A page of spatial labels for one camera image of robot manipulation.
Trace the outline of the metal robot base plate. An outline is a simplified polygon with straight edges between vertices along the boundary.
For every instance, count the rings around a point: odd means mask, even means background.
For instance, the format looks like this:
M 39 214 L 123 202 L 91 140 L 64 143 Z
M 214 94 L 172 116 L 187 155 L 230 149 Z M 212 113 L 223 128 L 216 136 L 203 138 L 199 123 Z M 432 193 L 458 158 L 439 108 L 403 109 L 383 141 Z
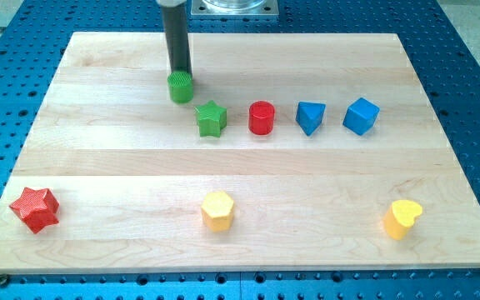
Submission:
M 278 0 L 192 0 L 194 17 L 277 16 Z

